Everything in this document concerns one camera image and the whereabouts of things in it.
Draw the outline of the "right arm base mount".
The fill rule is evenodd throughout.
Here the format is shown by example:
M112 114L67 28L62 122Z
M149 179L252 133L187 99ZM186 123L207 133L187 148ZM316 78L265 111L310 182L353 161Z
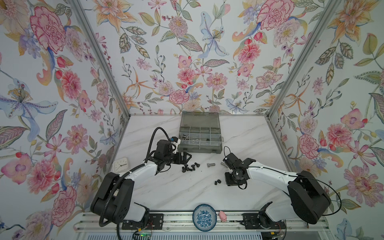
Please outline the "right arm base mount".
M282 227L286 228L287 224L285 220L275 222L267 216L266 210L272 203L273 202L266 203L257 213L242 214L243 220L240 221L240 224L243 225L246 230L281 230Z

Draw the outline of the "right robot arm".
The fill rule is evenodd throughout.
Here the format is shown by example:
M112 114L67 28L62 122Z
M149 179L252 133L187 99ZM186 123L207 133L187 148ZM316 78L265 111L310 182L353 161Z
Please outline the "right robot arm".
M230 170L225 173L228 186L247 187L248 180L255 180L275 187L289 197L277 203L269 201L258 211L256 219L263 228L292 219L315 225L331 204L330 197L310 172L282 171L250 158L242 161L233 153L225 156L223 162Z

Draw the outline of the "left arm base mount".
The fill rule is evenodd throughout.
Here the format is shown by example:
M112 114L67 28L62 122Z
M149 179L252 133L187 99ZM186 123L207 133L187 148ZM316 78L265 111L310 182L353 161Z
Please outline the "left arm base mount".
M127 221L122 224L122 230L162 230L164 223L164 214L145 213L142 220Z

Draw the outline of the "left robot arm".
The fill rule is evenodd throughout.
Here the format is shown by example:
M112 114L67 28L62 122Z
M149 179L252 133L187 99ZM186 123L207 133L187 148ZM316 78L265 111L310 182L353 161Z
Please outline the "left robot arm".
M105 176L91 204L91 212L99 216L100 227L130 222L142 228L148 224L150 210L132 200L134 188L162 173L166 166L187 165L192 155L179 152L180 143L177 138L160 140L156 150L149 152L142 164L123 174Z

